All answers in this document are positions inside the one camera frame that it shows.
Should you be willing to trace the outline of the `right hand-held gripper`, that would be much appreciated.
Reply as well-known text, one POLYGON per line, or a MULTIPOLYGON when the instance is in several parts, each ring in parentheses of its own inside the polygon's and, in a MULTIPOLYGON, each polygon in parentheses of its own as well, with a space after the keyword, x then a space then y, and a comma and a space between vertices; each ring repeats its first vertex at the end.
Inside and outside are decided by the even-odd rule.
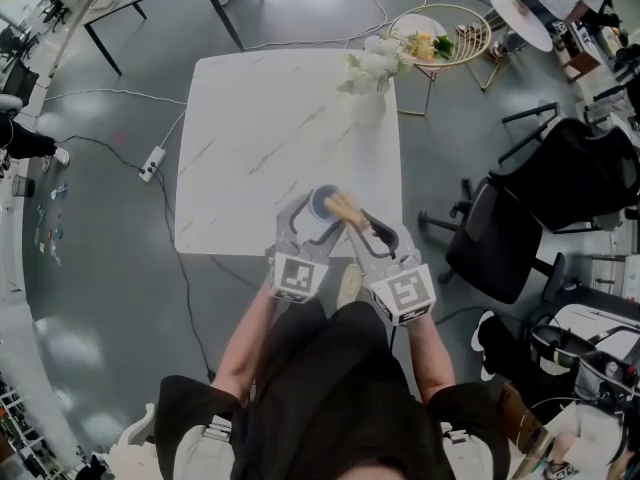
POLYGON ((431 312, 437 298, 429 267, 404 225, 392 229, 366 210, 363 230, 347 223, 346 231, 374 302, 393 326, 431 312))

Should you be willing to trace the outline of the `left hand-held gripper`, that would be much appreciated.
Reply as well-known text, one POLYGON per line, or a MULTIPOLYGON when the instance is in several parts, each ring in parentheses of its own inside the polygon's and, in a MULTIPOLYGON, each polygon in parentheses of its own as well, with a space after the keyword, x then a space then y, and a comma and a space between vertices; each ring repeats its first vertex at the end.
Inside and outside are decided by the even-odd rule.
POLYGON ((295 219, 310 199, 307 192, 291 200, 276 217, 276 240, 267 253, 269 295, 276 299, 306 303, 316 296, 329 269, 329 255, 345 229, 338 220, 318 238, 297 242, 295 219))

